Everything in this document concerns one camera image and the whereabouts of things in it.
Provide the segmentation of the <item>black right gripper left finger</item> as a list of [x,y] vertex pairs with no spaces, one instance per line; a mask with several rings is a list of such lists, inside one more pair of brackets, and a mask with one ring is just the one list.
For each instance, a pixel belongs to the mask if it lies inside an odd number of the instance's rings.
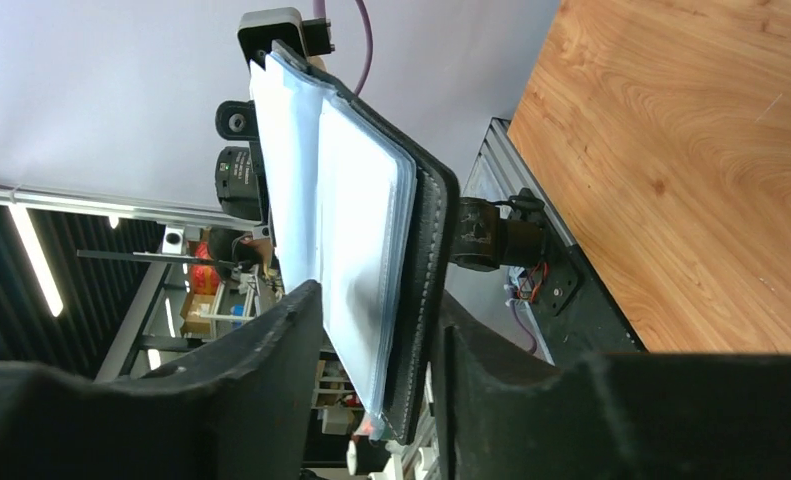
[[322,332],[308,281],[139,378],[0,361],[0,479],[296,479]]

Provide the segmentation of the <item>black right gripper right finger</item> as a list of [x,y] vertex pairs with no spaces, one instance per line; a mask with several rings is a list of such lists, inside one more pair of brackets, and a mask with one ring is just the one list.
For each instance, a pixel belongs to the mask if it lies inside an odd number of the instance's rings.
[[791,356],[587,354],[555,367],[445,296],[446,479],[791,479]]

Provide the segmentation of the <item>black card holder with sleeves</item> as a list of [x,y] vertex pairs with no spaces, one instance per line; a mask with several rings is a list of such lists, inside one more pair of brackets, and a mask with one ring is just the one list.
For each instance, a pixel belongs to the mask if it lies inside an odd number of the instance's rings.
[[249,71],[284,286],[321,286],[324,330],[363,406],[408,444],[457,223],[457,178],[284,42]]

